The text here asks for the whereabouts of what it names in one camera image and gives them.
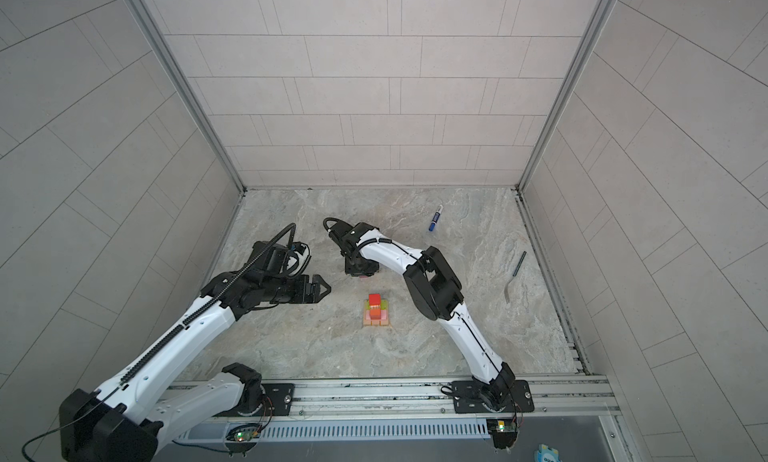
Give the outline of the lime green rectangular block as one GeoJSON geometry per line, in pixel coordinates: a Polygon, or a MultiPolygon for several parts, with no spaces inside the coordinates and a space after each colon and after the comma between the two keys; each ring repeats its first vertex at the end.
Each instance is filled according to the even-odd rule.
{"type": "Polygon", "coordinates": [[[381,311],[389,310],[389,304],[387,300],[381,300],[378,304],[371,304],[369,300],[366,300],[364,304],[364,311],[365,312],[370,311],[371,307],[374,307],[375,310],[381,310],[381,311]]]}

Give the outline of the pink rectangular block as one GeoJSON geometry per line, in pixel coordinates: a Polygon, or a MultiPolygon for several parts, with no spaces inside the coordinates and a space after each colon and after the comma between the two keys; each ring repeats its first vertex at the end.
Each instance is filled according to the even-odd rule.
{"type": "MultiPolygon", "coordinates": [[[[380,309],[379,310],[379,316],[380,316],[379,320],[381,322],[387,321],[389,319],[388,311],[384,310],[384,309],[380,309]]],[[[364,312],[364,321],[366,321],[366,322],[372,321],[372,318],[370,317],[370,311],[369,310],[366,310],[364,312]]]]}

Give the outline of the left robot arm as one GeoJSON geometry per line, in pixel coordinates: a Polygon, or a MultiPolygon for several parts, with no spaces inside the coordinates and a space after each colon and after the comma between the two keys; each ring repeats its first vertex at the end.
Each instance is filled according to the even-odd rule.
{"type": "Polygon", "coordinates": [[[61,456],[66,461],[149,461],[165,445],[221,413],[270,417],[274,405],[261,374],[225,366],[211,380],[163,400],[177,376],[216,337],[244,315],[279,304],[314,304],[330,291],[305,270],[302,242],[257,242],[246,264],[201,289],[182,317],[125,369],[87,393],[75,390],[60,405],[61,456]]]}

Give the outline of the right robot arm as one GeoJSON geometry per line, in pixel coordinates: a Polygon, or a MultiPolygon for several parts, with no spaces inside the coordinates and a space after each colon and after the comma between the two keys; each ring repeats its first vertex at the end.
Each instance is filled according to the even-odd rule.
{"type": "Polygon", "coordinates": [[[462,284],[437,248],[420,250],[402,245],[363,222],[352,226],[328,217],[323,228],[340,249],[347,275],[369,277],[386,267],[403,276],[416,309],[437,322],[458,347],[479,385],[478,398],[487,409],[502,412],[517,408],[512,391],[516,377],[474,323],[464,302],[462,284]]]}

